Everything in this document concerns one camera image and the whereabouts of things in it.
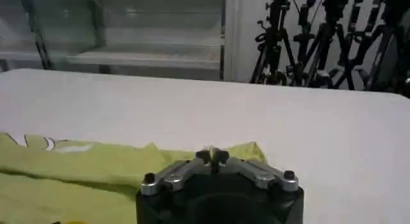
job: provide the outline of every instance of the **black device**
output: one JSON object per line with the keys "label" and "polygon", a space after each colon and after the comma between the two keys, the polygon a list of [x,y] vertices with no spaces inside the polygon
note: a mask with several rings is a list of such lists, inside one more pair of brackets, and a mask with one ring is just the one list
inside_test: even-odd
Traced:
{"label": "black device", "polygon": [[282,51],[279,42],[282,40],[290,59],[290,65],[296,65],[290,47],[288,32],[284,28],[284,20],[289,7],[289,0],[273,0],[270,4],[266,4],[266,9],[270,11],[270,15],[266,18],[270,26],[266,28],[262,20],[258,21],[258,24],[261,25],[265,32],[255,38],[255,41],[259,43],[258,51],[260,51],[260,55],[250,83],[287,85],[286,75],[279,72],[278,68]]}
{"label": "black device", "polygon": [[[351,47],[351,42],[347,42],[344,37],[343,26],[338,23],[338,21],[343,17],[343,10],[348,4],[349,0],[324,0],[322,4],[325,7],[326,18],[325,23],[321,24],[319,27],[318,34],[314,37],[311,33],[311,24],[308,22],[309,9],[315,4],[316,0],[307,0],[306,4],[300,9],[299,25],[302,26],[302,33],[295,36],[294,41],[299,42],[299,54],[298,54],[298,65],[296,74],[297,85],[301,84],[304,80],[304,86],[307,87],[321,87],[328,86],[332,88],[331,78],[337,73],[337,71],[332,70],[331,72],[325,71],[325,66],[327,62],[327,55],[329,53],[330,44],[332,38],[337,34],[340,42],[340,47],[342,49],[341,61],[343,63],[348,60],[349,50]],[[355,0],[354,9],[352,10],[352,15],[350,16],[349,31],[356,28],[357,18],[360,12],[359,3],[363,0]],[[308,49],[309,41],[314,38],[312,46]],[[312,65],[310,66],[308,74],[304,73],[306,65],[311,59],[312,55],[315,53]],[[353,80],[351,76],[348,76],[349,88],[353,88]]]}
{"label": "black device", "polygon": [[[382,14],[382,20],[384,21],[384,24],[377,26],[376,29],[373,31],[375,23],[377,21],[377,17],[381,10],[382,3],[385,4],[385,9]],[[405,14],[405,12],[410,7],[410,3],[408,3],[408,0],[374,0],[373,5],[374,7],[371,10],[368,19],[368,25],[365,31],[352,33],[351,39],[354,39],[356,42],[360,44],[359,49],[357,51],[356,57],[352,60],[349,60],[348,66],[345,66],[345,71],[337,80],[336,84],[334,85],[334,88],[339,88],[340,85],[344,82],[344,80],[351,76],[351,73],[355,66],[363,64],[363,60],[369,48],[376,41],[376,39],[382,36],[381,44],[377,51],[371,72],[367,73],[363,69],[357,69],[357,71],[359,72],[359,75],[363,80],[365,90],[386,90],[388,83],[379,83],[381,65],[383,63],[384,56],[391,42],[391,39],[394,36],[397,38],[397,49],[404,49],[404,29],[403,27],[400,27],[400,21],[402,20],[402,17]]]}
{"label": "black device", "polygon": [[343,17],[343,10],[349,0],[324,0],[326,18],[325,22],[319,27],[315,41],[306,54],[305,64],[307,64],[315,52],[313,62],[307,74],[305,85],[307,87],[321,87],[331,84],[331,77],[325,71],[329,48],[332,38],[337,34],[343,58],[347,58],[348,45],[344,39],[343,26],[338,21]]}
{"label": "black device", "polygon": [[293,171],[221,150],[146,174],[136,196],[138,224],[302,224],[303,208]]}

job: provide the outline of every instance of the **tripod leg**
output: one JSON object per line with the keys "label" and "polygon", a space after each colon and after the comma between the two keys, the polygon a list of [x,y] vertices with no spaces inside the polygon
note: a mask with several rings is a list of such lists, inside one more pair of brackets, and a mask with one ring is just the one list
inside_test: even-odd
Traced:
{"label": "tripod leg", "polygon": [[384,55],[390,45],[391,38],[393,37],[395,32],[394,28],[386,28],[383,33],[383,38],[380,43],[379,49],[377,50],[376,58],[373,62],[372,70],[370,71],[370,85],[366,86],[366,90],[379,90],[379,74],[381,71],[381,65],[383,64]]}
{"label": "tripod leg", "polygon": [[295,68],[296,67],[295,58],[293,57],[292,49],[290,48],[289,36],[288,36],[288,32],[286,29],[282,29],[282,37],[283,37],[284,46],[286,48],[286,52],[288,53],[290,65],[293,68]]}
{"label": "tripod leg", "polygon": [[306,65],[308,64],[310,58],[312,57],[313,53],[315,52],[315,49],[318,47],[322,35],[323,35],[323,28],[325,24],[321,24],[319,27],[318,34],[316,35],[315,41],[312,43],[312,46],[310,47],[309,51],[306,54],[305,62],[303,63],[303,70],[306,68]]}
{"label": "tripod leg", "polygon": [[267,47],[264,46],[263,50],[261,51],[261,54],[259,54],[259,58],[256,62],[255,69],[252,73],[252,79],[250,80],[250,83],[259,83],[262,71],[267,64],[266,49]]}
{"label": "tripod leg", "polygon": [[329,55],[329,49],[331,48],[331,41],[326,40],[322,49],[322,53],[320,53],[320,62],[319,62],[319,70],[324,70],[326,68],[327,63],[327,56]]}
{"label": "tripod leg", "polygon": [[352,77],[352,71],[353,71],[354,66],[349,62],[349,49],[350,48],[349,48],[347,41],[345,40],[345,34],[343,32],[343,26],[341,24],[336,25],[336,33],[339,38],[341,57],[345,64],[345,72],[340,77],[339,81],[334,85],[334,87],[339,88],[341,83],[344,80],[344,78],[342,79],[342,77],[345,77],[347,80],[349,90],[354,90],[354,83],[353,83],[353,77]]}
{"label": "tripod leg", "polygon": [[307,80],[306,80],[306,86],[307,87],[310,87],[311,84],[312,84],[313,77],[315,76],[317,66],[318,66],[319,61],[320,61],[320,56],[321,56],[321,53],[322,53],[322,49],[323,49],[323,42],[320,42],[319,47],[316,51],[315,57],[313,58],[313,62],[310,66],[309,74],[307,75],[308,76]]}

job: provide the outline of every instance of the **white table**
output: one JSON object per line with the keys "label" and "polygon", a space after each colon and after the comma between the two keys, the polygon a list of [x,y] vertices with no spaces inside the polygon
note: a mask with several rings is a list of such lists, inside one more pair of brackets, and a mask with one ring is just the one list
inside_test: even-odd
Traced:
{"label": "white table", "polygon": [[257,141],[306,224],[409,223],[410,100],[383,93],[43,70],[0,75],[0,131],[199,150]]}

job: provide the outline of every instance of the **black tripod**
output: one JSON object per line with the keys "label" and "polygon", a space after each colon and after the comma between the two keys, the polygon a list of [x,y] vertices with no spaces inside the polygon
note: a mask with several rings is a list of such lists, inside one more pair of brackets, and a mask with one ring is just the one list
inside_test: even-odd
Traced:
{"label": "black tripod", "polygon": [[260,43],[258,50],[261,53],[250,83],[287,85],[286,75],[279,72],[278,68],[282,51],[279,42],[282,40],[289,56],[290,65],[296,65],[290,48],[288,32],[284,28],[284,19],[289,7],[289,0],[273,0],[271,4],[266,4],[266,9],[270,10],[270,15],[267,17],[270,27],[265,28],[262,21],[258,22],[265,32],[255,39]]}
{"label": "black tripod", "polygon": [[[356,33],[356,36],[361,38],[361,40],[359,41],[360,46],[357,51],[357,55],[353,60],[349,60],[349,65],[345,67],[344,73],[338,79],[338,81],[334,85],[334,88],[340,87],[347,76],[351,75],[355,66],[363,64],[363,60],[366,56],[367,51],[380,36],[382,36],[382,40],[377,51],[371,72],[368,74],[363,69],[359,69],[357,71],[359,72],[359,75],[363,81],[365,90],[385,91],[389,85],[389,81],[381,80],[380,76],[386,75],[386,72],[392,71],[383,70],[382,64],[385,54],[391,43],[391,39],[394,36],[397,40],[397,50],[399,52],[404,50],[404,29],[400,26],[400,21],[402,20],[402,17],[409,8],[410,4],[407,2],[407,0],[374,0],[373,3],[377,6],[372,9],[365,32]],[[377,26],[375,31],[370,36],[368,36],[365,33],[371,32],[373,30],[382,3],[386,4],[384,13],[382,14],[382,19],[385,24]]]}
{"label": "black tripod", "polygon": [[[324,70],[332,39],[335,34],[337,34],[339,39],[343,61],[349,65],[349,45],[344,39],[345,35],[343,26],[338,23],[343,17],[343,10],[348,1],[349,0],[325,0],[323,3],[326,11],[325,22],[320,25],[315,41],[309,49],[306,57],[307,63],[316,50],[315,57],[313,58],[313,62],[306,78],[305,85],[307,87],[319,88],[327,85],[329,88],[332,88],[331,77]],[[349,88],[354,88],[351,75],[347,75],[347,81]]]}

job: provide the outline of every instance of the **metal clamp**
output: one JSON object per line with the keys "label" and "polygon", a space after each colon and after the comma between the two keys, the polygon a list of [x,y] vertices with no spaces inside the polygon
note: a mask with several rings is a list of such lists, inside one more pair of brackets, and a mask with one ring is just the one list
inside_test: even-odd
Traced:
{"label": "metal clamp", "polygon": [[173,191],[179,191],[184,188],[185,181],[192,177],[193,174],[210,173],[210,171],[211,166],[209,163],[204,164],[203,159],[195,158],[184,166],[178,168],[176,171],[165,176],[164,182],[170,184]]}
{"label": "metal clamp", "polygon": [[282,172],[256,159],[243,161],[229,157],[227,152],[216,150],[213,161],[211,163],[209,151],[202,151],[197,153],[196,158],[191,161],[176,161],[157,174],[148,173],[141,184],[141,194],[156,195],[159,188],[164,185],[169,185],[172,191],[180,191],[192,175],[213,172],[212,164],[214,163],[220,173],[239,173],[252,180],[261,189],[268,189],[273,182],[276,182],[284,191],[292,192],[299,188],[299,180],[293,171]]}
{"label": "metal clamp", "polygon": [[277,182],[284,191],[297,191],[299,180],[292,171],[282,172],[256,159],[242,161],[229,158],[226,164],[221,164],[221,172],[239,173],[255,182],[261,189],[268,189],[269,184]]}
{"label": "metal clamp", "polygon": [[201,157],[200,154],[191,161],[176,161],[157,174],[147,173],[141,183],[141,194],[156,195],[159,188],[166,184],[171,185],[173,191],[179,191],[193,174],[210,173],[210,171],[208,159]]}
{"label": "metal clamp", "polygon": [[295,176],[295,173],[293,171],[288,170],[288,171],[282,172],[256,159],[250,159],[247,162],[255,166],[256,168],[259,168],[263,171],[271,173],[284,191],[297,191],[298,190],[299,179]]}

